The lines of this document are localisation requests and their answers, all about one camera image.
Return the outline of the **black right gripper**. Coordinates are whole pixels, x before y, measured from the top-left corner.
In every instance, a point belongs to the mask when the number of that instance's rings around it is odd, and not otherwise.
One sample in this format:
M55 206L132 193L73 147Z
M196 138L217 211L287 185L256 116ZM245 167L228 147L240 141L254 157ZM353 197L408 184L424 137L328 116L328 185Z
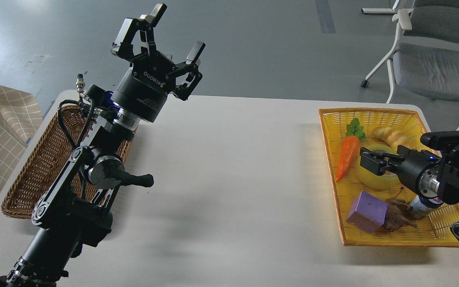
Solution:
M397 147L397 154L385 149L361 147L359 151L361 167L377 176L386 173L397 174L400 182L416 195L436 198L441 157L428 151Z

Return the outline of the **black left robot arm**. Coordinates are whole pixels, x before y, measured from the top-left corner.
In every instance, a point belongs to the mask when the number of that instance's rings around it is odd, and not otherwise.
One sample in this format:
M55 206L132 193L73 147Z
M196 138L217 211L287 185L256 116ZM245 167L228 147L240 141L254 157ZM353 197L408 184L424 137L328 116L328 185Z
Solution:
M55 287L68 277L65 266L84 245L96 247L112 230L111 207L120 187L151 187L151 174L132 175L117 150L131 142L141 121L154 122L167 97L187 100L202 79L198 41L186 60L174 63L156 47L154 28L167 5L126 18L111 53L129 62L115 91L85 89L78 74L78 100L63 100L57 122L71 152L51 185L38 198L31 223L39 228L0 287Z

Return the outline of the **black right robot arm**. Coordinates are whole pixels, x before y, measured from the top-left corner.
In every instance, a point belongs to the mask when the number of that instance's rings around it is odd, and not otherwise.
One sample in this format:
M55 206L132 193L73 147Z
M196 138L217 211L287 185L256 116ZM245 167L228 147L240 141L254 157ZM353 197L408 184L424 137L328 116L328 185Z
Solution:
M386 171L397 174L399 181L423 198L439 198L445 204L459 203L459 131L428 132L420 142L436 151L417 151L400 145L397 153L372 152L361 148L360 165L381 176ZM450 228L459 241L459 221Z

